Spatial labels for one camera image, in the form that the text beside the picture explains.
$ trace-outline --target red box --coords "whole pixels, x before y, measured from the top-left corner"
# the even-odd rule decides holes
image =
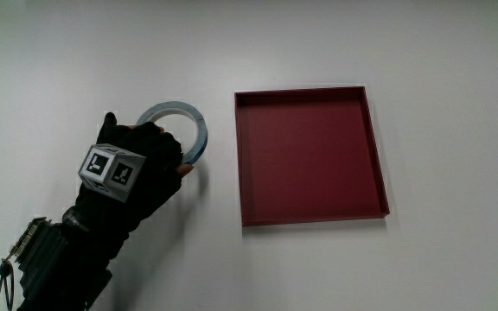
[[[389,214],[364,87],[236,92],[243,226]]]

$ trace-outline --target wire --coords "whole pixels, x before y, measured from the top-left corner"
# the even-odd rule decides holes
[[[15,300],[15,272],[13,271],[13,265],[10,263],[9,259],[1,259],[0,276],[0,295],[1,285],[4,285],[7,309],[11,311],[13,309],[13,302]],[[7,285],[8,276],[10,276],[10,292],[9,286]]]

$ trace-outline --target tape roll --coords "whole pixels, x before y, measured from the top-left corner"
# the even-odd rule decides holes
[[[191,150],[183,155],[182,163],[184,164],[194,164],[199,160],[199,157],[205,151],[207,147],[208,131],[207,125],[205,124],[205,119],[201,113],[195,109],[190,104],[186,104],[178,101],[170,101],[166,103],[156,104],[149,108],[144,114],[139,117],[137,125],[144,124],[146,122],[155,122],[161,117],[165,117],[171,114],[179,114],[192,119],[197,125],[197,138],[195,139],[194,146]]]

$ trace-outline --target white cube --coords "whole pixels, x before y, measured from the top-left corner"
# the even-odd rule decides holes
[[[145,162],[145,156],[108,143],[94,144],[78,175],[84,186],[126,202]]]

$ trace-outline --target gloved hand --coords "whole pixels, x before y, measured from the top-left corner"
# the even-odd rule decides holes
[[[125,203],[94,192],[84,185],[71,213],[89,232],[64,228],[63,234],[73,243],[94,240],[109,259],[117,256],[128,232],[148,218],[180,189],[182,177],[193,167],[181,165],[182,149],[171,134],[152,122],[137,127],[117,125],[111,112],[99,132],[97,143],[109,143],[145,156],[144,165]]]

